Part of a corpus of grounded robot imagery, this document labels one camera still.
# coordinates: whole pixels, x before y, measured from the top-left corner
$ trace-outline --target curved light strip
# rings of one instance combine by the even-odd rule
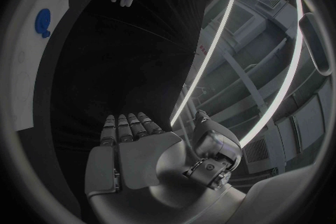
[[[200,69],[199,69],[199,71],[198,71],[198,73],[197,73],[197,75],[196,75],[196,77],[195,77],[195,79],[194,79],[194,82],[193,82],[192,85],[190,86],[190,89],[189,89],[189,91],[187,92],[187,94],[185,95],[185,97],[184,97],[184,99],[183,99],[183,101],[182,101],[182,103],[181,103],[179,109],[177,110],[175,116],[174,116],[173,119],[171,120],[171,123],[170,123],[171,126],[173,126],[174,123],[176,122],[176,120],[178,119],[178,117],[179,117],[179,115],[181,114],[181,112],[182,112],[182,110],[183,110],[183,108],[184,108],[186,102],[187,102],[187,101],[189,100],[189,98],[191,97],[191,95],[192,95],[192,93],[193,93],[193,91],[194,91],[194,89],[195,89],[195,87],[196,87],[196,85],[197,85],[197,83],[198,83],[200,77],[202,76],[202,73],[203,73],[203,71],[205,70],[205,68],[206,68],[206,66],[207,66],[207,64],[208,64],[208,62],[209,62],[209,60],[210,60],[210,57],[211,57],[211,55],[212,55],[212,53],[213,53],[213,51],[214,51],[214,49],[215,49],[215,47],[216,47],[216,45],[217,45],[219,39],[220,39],[220,36],[221,36],[222,31],[223,31],[223,29],[224,29],[224,27],[225,27],[227,18],[228,18],[229,14],[230,14],[230,11],[231,11],[231,9],[232,9],[233,4],[234,4],[234,0],[230,0],[230,1],[228,2],[228,5],[227,5],[227,8],[226,8],[225,14],[224,14],[223,19],[222,19],[222,22],[221,22],[221,24],[220,24],[220,26],[219,26],[219,28],[218,28],[218,31],[217,31],[216,35],[214,36],[214,39],[213,39],[212,44],[211,44],[211,46],[210,46],[210,48],[209,48],[209,51],[208,51],[208,53],[207,53],[207,55],[206,55],[206,58],[204,59],[202,65],[201,65],[201,67],[200,67]]]
[[[286,78],[283,81],[283,84],[270,105],[267,109],[266,113],[260,118],[257,124],[250,130],[250,132],[240,141],[241,148],[245,147],[259,132],[260,130],[267,124],[267,122],[271,119],[273,114],[276,112],[280,103],[284,99],[291,83],[294,78],[294,74],[296,72],[296,68],[298,65],[298,60],[300,59],[301,49],[302,49],[302,33],[300,27],[298,25],[299,20],[303,17],[302,11],[302,3],[301,0],[296,0],[296,9],[297,9],[297,35],[296,35],[296,42],[295,48],[293,52],[292,62],[288,69]]]

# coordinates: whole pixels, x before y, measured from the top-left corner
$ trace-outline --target vent grille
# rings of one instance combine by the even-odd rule
[[[261,161],[268,158],[268,152],[264,139],[247,144],[244,150],[248,163]]]

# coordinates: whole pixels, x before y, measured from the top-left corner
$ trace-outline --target led light strip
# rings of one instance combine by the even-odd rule
[[[290,67],[288,69],[286,78],[283,81],[283,84],[270,105],[270,107],[267,109],[266,113],[260,118],[260,120],[257,122],[257,124],[250,130],[250,132],[240,141],[241,148],[245,147],[259,132],[260,130],[266,125],[266,123],[271,119],[273,114],[276,112],[278,107],[280,106],[280,103],[284,99],[291,83],[294,78],[296,68],[298,65],[298,60],[300,59],[301,49],[302,49],[302,32],[300,30],[300,27],[298,25],[299,20],[303,17],[303,11],[302,11],[302,3],[301,0],[296,0],[296,9],[297,9],[297,35],[296,35],[296,42],[295,42],[295,48],[293,52],[292,62],[290,64]]]
[[[233,4],[234,4],[234,0],[230,0],[230,1],[228,2],[228,5],[227,5],[227,8],[226,8],[225,14],[224,14],[223,19],[222,19],[222,22],[221,22],[221,24],[220,24],[220,26],[219,26],[219,28],[218,28],[218,31],[217,31],[216,35],[214,36],[214,39],[213,39],[212,44],[211,44],[211,46],[210,46],[210,48],[209,48],[209,51],[208,51],[208,53],[207,53],[207,55],[206,55],[206,58],[204,59],[202,65],[201,65],[201,67],[200,67],[200,69],[199,69],[199,71],[198,71],[198,73],[197,73],[197,75],[196,75],[196,77],[195,77],[195,79],[194,79],[194,82],[193,82],[192,85],[190,86],[190,89],[189,89],[189,91],[187,92],[187,94],[185,95],[184,100],[182,101],[182,103],[181,103],[179,109],[177,110],[175,116],[174,116],[173,119],[171,120],[171,123],[170,123],[171,126],[173,126],[174,123],[176,122],[176,120],[178,119],[178,117],[179,117],[179,115],[181,114],[181,112],[182,112],[182,110],[183,110],[183,108],[184,108],[186,102],[187,102],[187,101],[189,100],[189,98],[191,97],[191,95],[192,95],[192,93],[193,93],[193,91],[194,91],[194,89],[195,89],[195,87],[196,87],[196,85],[197,85],[197,83],[198,83],[200,77],[202,76],[202,73],[204,72],[204,70],[205,70],[205,68],[206,68],[206,66],[207,66],[207,64],[208,64],[208,62],[209,62],[209,60],[210,60],[210,57],[211,57],[211,55],[212,55],[212,53],[213,53],[213,51],[214,51],[214,49],[215,49],[215,47],[216,47],[216,45],[217,45],[219,39],[220,39],[220,36],[221,36],[222,31],[223,31],[223,29],[224,29],[224,27],[225,27],[227,18],[228,18],[229,14],[230,14],[230,11],[231,11],[231,9],[232,9]]]

